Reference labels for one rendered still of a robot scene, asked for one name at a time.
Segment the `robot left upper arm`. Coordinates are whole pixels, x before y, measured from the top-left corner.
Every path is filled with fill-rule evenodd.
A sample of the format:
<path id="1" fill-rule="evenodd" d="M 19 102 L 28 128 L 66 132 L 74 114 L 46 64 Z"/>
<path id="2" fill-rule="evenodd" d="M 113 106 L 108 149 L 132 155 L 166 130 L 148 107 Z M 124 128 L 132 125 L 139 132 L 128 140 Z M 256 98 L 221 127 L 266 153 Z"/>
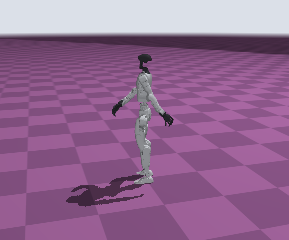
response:
<path id="1" fill-rule="evenodd" d="M 153 91 L 152 91 L 152 89 L 151 89 L 151 87 L 149 85 L 148 78 L 145 75 L 142 75 L 142 76 L 139 77 L 139 82 L 143 86 L 145 92 L 147 93 L 146 100 L 148 102 L 151 102 L 149 100 L 149 95 L 153 95 L 154 96 L 154 94 L 153 94 Z"/>

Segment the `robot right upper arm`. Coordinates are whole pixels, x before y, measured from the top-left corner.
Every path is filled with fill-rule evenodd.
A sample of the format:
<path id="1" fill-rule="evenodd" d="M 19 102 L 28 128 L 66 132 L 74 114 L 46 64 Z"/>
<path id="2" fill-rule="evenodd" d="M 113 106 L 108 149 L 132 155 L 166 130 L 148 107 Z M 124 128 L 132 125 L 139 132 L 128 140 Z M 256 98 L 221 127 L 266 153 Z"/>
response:
<path id="1" fill-rule="evenodd" d="M 135 88 L 132 89 L 132 93 L 135 94 L 135 95 L 137 95 L 137 87 L 135 87 Z"/>

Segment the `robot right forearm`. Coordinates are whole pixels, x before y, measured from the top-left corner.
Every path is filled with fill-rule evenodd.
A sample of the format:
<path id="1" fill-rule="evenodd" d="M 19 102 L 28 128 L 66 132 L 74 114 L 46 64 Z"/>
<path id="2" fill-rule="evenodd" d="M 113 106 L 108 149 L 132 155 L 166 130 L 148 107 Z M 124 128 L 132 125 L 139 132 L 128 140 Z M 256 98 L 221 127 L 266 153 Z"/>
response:
<path id="1" fill-rule="evenodd" d="M 122 106 L 124 106 L 125 104 L 128 104 L 129 101 L 131 101 L 134 98 L 135 98 L 135 94 L 131 91 L 128 96 L 126 96 L 124 99 L 122 99 L 124 101 L 122 103 Z"/>

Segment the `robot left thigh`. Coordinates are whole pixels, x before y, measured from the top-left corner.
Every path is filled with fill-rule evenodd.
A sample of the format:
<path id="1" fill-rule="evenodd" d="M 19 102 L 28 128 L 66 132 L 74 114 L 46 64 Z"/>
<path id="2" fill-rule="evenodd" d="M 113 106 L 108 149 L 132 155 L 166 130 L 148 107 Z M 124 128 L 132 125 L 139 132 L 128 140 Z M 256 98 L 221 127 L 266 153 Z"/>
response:
<path id="1" fill-rule="evenodd" d="M 148 145 L 144 145 L 146 139 L 146 131 L 144 127 L 147 127 L 147 125 L 148 125 L 148 118 L 146 115 L 142 114 L 141 117 L 137 118 L 135 124 L 135 138 L 137 145 L 142 153 L 144 148 L 150 148 Z"/>

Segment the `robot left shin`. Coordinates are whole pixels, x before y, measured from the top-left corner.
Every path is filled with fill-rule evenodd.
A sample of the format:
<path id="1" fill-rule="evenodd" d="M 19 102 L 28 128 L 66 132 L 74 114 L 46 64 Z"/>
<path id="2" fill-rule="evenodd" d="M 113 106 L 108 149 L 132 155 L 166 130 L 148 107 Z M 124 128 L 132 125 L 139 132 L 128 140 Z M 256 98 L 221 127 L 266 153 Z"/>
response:
<path id="1" fill-rule="evenodd" d="M 149 179 L 149 167 L 151 166 L 150 148 L 145 147 L 142 153 L 140 151 L 140 156 L 141 156 L 141 164 L 142 164 L 143 173 L 144 173 L 144 179 Z"/>

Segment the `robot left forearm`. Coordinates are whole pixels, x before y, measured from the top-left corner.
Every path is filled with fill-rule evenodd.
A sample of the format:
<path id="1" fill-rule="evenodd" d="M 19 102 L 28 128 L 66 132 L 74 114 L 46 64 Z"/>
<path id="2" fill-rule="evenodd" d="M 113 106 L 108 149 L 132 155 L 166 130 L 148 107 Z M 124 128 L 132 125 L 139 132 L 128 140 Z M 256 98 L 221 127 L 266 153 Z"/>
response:
<path id="1" fill-rule="evenodd" d="M 165 111 L 160 107 L 159 103 L 158 103 L 158 100 L 156 99 L 155 96 L 153 96 L 152 94 L 150 94 L 148 96 L 149 100 L 151 101 L 151 105 L 153 105 L 155 111 L 157 113 L 161 113 L 162 115 L 165 114 Z"/>

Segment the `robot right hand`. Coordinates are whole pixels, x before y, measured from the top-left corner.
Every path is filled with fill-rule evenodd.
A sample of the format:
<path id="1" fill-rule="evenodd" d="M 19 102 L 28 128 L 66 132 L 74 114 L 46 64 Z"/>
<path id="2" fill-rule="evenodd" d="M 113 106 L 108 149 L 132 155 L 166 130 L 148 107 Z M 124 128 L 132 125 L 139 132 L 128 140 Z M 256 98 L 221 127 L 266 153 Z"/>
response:
<path id="1" fill-rule="evenodd" d="M 116 112 L 120 109 L 120 107 L 122 106 L 122 103 L 124 102 L 124 100 L 121 100 L 117 105 L 115 105 L 112 109 L 112 114 L 116 117 Z"/>

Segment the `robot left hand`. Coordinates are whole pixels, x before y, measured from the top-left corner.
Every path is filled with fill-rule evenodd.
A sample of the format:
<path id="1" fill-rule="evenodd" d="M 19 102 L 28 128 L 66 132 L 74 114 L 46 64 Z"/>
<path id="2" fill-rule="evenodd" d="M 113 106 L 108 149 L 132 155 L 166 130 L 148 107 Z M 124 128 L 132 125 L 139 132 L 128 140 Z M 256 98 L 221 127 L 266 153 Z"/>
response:
<path id="1" fill-rule="evenodd" d="M 169 124 L 169 127 L 172 125 L 174 119 L 170 115 L 168 115 L 166 112 L 164 115 L 161 113 L 159 113 L 159 115 L 165 120 L 165 126 L 167 126 L 167 123 Z"/>

